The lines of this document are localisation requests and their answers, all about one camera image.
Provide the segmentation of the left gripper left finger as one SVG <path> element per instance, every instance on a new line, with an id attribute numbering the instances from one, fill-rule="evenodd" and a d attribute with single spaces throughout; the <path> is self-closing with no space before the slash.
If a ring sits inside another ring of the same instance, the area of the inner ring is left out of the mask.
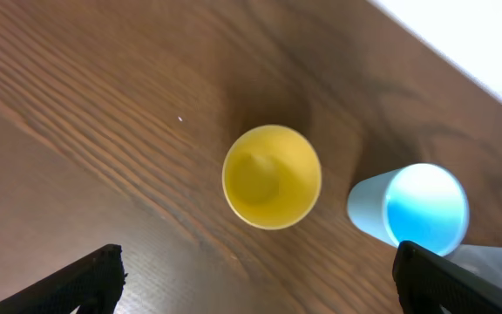
<path id="1" fill-rule="evenodd" d="M 121 254 L 106 244 L 0 301 L 0 314 L 113 314 L 127 277 Z"/>

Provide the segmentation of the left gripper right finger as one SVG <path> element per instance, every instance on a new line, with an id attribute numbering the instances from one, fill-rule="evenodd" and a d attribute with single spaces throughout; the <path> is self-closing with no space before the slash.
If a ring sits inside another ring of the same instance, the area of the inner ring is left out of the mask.
<path id="1" fill-rule="evenodd" d="M 502 289 L 414 242 L 397 248 L 392 268 L 405 314 L 502 314 Z"/>

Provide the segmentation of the blue plastic cup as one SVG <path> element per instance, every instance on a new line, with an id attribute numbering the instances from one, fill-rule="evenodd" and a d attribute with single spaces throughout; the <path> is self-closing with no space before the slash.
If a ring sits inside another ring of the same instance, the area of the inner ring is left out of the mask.
<path id="1" fill-rule="evenodd" d="M 358 182 L 347 212 L 362 232 L 397 247 L 412 241 L 446 256 L 464 240 L 470 221 L 465 190 L 447 169 L 418 163 Z"/>

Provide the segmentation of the yellow plastic cup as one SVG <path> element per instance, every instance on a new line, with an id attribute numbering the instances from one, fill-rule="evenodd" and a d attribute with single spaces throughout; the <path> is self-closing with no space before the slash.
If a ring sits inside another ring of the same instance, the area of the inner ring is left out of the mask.
<path id="1" fill-rule="evenodd" d="M 221 183 L 229 207 L 246 224 L 285 229 L 315 206 L 322 189 L 322 167 L 313 146 L 296 130 L 258 126 L 228 150 Z"/>

